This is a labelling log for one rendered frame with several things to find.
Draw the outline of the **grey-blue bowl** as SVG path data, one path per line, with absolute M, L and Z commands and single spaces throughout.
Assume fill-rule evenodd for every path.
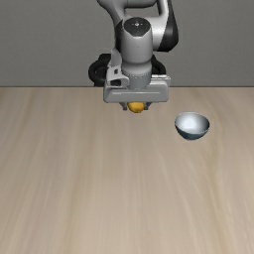
M 184 139 L 193 141 L 208 132 L 210 123 L 205 116 L 197 112 L 183 112 L 176 117 L 175 127 Z

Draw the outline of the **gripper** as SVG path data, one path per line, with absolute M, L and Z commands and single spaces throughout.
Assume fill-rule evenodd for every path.
M 123 110 L 128 110 L 127 102 L 145 102 L 148 110 L 154 102 L 165 102 L 169 99 L 171 79 L 166 75 L 166 69 L 155 58 L 151 58 L 152 75 L 147 79 L 135 80 L 122 70 L 122 57 L 113 49 L 111 59 L 107 64 L 104 81 L 103 99 L 107 103 L 119 103 Z

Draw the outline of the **yellow mango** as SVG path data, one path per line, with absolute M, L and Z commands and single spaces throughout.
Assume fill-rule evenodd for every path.
M 129 110 L 133 113 L 141 113 L 145 108 L 143 102 L 128 102 L 127 106 Z

